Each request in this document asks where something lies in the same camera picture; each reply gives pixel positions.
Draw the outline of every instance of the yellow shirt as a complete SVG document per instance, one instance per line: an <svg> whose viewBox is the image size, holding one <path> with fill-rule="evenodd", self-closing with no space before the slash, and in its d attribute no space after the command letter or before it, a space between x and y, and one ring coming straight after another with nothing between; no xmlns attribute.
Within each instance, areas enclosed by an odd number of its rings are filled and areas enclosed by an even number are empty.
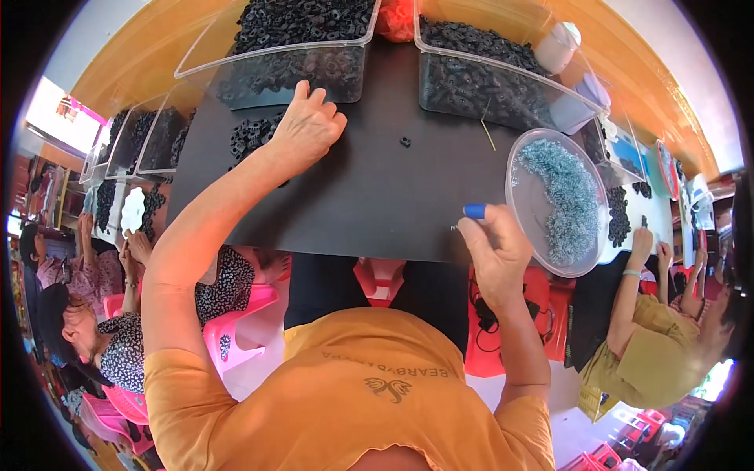
<svg viewBox="0 0 754 471"><path fill-rule="evenodd" d="M544 401L493 416L466 386L458 349L418 317L362 307L284 336L286 361L240 403L192 353L147 357L149 425L169 471L340 470L392 445L435 470L554 469Z"/></svg>
<svg viewBox="0 0 754 471"><path fill-rule="evenodd" d="M639 295L633 312L639 324L618 359L603 342L581 370L585 386L599 388L628 405L659 409L678 402L698 387L710 368L697 355L699 325Z"/></svg>

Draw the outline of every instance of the logo on shirt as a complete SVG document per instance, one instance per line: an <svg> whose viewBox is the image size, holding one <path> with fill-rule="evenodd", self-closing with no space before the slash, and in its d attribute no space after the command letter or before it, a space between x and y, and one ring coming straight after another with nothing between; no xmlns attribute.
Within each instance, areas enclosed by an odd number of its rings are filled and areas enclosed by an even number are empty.
<svg viewBox="0 0 754 471"><path fill-rule="evenodd" d="M385 391L390 392L393 395L391 400L394 404L400 404L403 400L401 396L407 396L409 393L410 383L405 382L402 379L394 379L392 381L385 381L382 378L364 378L366 385L372 390L375 396L382 397L382 393Z"/></svg>

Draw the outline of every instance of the black table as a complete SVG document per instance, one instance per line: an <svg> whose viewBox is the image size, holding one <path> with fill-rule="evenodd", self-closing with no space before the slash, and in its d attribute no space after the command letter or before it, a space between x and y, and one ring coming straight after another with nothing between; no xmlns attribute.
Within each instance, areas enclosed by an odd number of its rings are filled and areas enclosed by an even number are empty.
<svg viewBox="0 0 754 471"><path fill-rule="evenodd" d="M503 203L508 152L521 134L478 120L426 112L418 104L413 43L376 38L369 46L359 102L338 104L348 118L320 162L274 190L226 241L330 255L468 261L451 231L467 203ZM186 137L170 193L168 224L235 163L233 128L286 106L231 112L209 96ZM411 139L409 148L401 137Z"/></svg>

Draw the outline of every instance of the red mesh bag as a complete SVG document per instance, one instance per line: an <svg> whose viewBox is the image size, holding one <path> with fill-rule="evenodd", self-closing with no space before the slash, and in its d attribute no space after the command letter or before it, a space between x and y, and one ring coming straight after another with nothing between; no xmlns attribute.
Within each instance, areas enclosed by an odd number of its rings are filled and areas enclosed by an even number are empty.
<svg viewBox="0 0 754 471"><path fill-rule="evenodd" d="M375 30L392 42L408 42L413 40L413 1L382 0Z"/></svg>

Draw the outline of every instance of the orange t-shirt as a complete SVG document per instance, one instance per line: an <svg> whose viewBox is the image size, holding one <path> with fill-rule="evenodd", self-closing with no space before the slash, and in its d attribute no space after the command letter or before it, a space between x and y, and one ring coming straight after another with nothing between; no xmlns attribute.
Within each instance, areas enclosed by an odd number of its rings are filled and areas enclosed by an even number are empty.
<svg viewBox="0 0 754 471"><path fill-rule="evenodd" d="M360 307L284 333L284 363L242 402L184 350L145 363L149 425L168 470L332 469L406 446L432 469L555 469L544 401L496 416L466 386L458 348L399 310Z"/></svg>

